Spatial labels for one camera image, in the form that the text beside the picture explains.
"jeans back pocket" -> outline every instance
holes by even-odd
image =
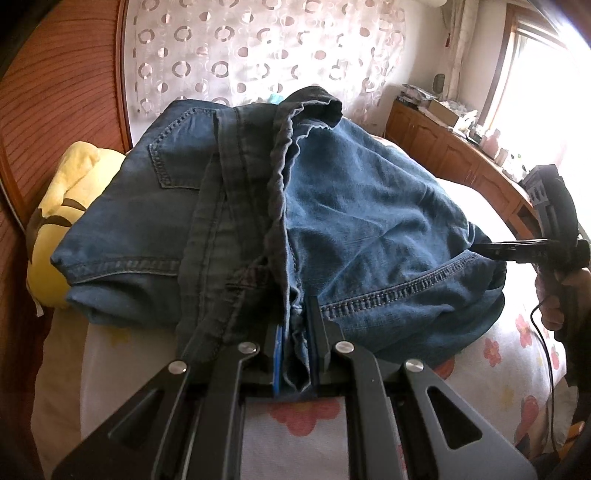
[[[215,112],[191,108],[150,144],[150,156],[162,188],[200,189],[205,168],[218,152]]]

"silver bolt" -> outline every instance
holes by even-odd
[[[355,345],[353,345],[351,342],[339,342],[335,345],[335,350],[338,353],[351,353],[353,350],[355,350]]]
[[[180,375],[187,371],[187,364],[182,360],[175,360],[168,364],[168,371],[173,375]]]
[[[258,346],[253,342],[242,342],[238,345],[238,350],[244,355],[250,355],[258,350]]]
[[[409,360],[406,360],[406,363],[404,364],[404,366],[406,367],[406,369],[409,372],[412,373],[419,373],[423,371],[423,368],[425,368],[425,365],[423,364],[423,362],[421,362],[420,360],[417,360],[416,358],[411,358]]]

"clutter on dresser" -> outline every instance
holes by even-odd
[[[435,99],[424,100],[418,107],[423,115],[429,117],[437,125],[461,133],[467,133],[476,121],[478,110],[468,110],[461,103],[451,100],[439,102]]]
[[[480,148],[482,151],[488,155],[491,159],[495,159],[499,153],[499,137],[501,136],[501,131],[498,128],[495,128],[494,132],[490,135],[487,135],[485,138],[482,139],[480,142]]]
[[[509,151],[506,148],[501,148],[499,150],[499,153],[495,157],[495,163],[498,166],[502,167],[508,156],[509,156]]]
[[[468,140],[474,145],[480,145],[482,139],[486,135],[486,128],[482,125],[478,125],[477,123],[473,123],[469,129],[467,138]]]
[[[438,73],[433,79],[433,92],[435,95],[441,95],[443,93],[443,86],[445,85],[445,75]]]
[[[503,163],[503,175],[508,179],[522,185],[525,176],[530,172],[529,169],[523,165],[521,155],[510,155],[510,157]]]
[[[408,83],[402,84],[402,90],[398,94],[397,100],[402,102],[404,105],[414,108],[415,110],[426,100],[434,99],[435,95],[423,90],[420,87],[409,85]]]

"pink flower pattern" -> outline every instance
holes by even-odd
[[[453,356],[450,359],[443,362],[441,365],[435,367],[433,371],[439,375],[442,379],[447,380],[453,373],[453,368],[456,366],[456,357]]]
[[[491,367],[502,362],[501,354],[499,353],[499,342],[489,338],[484,341],[484,358],[488,359]]]
[[[560,367],[560,358],[558,357],[558,352],[556,351],[556,345],[552,345],[550,358],[552,359],[552,367],[554,370],[558,370]]]
[[[525,436],[527,431],[534,424],[536,418],[540,413],[540,407],[538,401],[533,395],[528,395],[521,400],[521,422],[515,429],[515,437],[513,441],[515,445]]]
[[[327,398],[299,403],[271,403],[267,407],[269,415],[295,437],[305,437],[312,433],[318,420],[334,420],[340,413],[340,404],[335,398]]]
[[[531,345],[531,327],[530,324],[525,321],[521,313],[515,319],[515,326],[519,331],[519,341],[521,342],[521,347],[526,348],[528,345]]]

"cabinet door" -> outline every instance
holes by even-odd
[[[394,102],[388,123],[386,124],[385,138],[404,148],[405,137],[408,135],[413,122],[413,114],[416,113],[399,102]]]
[[[517,198],[513,187],[502,174],[483,161],[472,179],[470,186],[487,199],[503,220],[507,219]]]
[[[418,117],[417,120],[402,148],[409,157],[433,173],[439,164],[441,145],[444,143],[446,132],[428,118]]]
[[[479,165],[479,159],[469,148],[449,134],[448,141],[441,145],[439,162],[433,171],[436,177],[462,185],[470,185],[472,174]]]

